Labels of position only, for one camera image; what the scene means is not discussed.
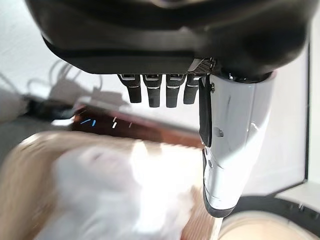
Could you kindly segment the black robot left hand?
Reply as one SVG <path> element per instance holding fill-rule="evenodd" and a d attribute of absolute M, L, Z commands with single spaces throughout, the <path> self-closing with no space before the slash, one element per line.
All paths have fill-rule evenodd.
<path fill-rule="evenodd" d="M 216 218 L 236 207 L 270 115 L 274 71 L 303 50 L 317 0 L 28 0 L 47 47 L 91 74 L 116 74 L 141 100 L 168 107 L 199 92 L 203 200 Z"/>

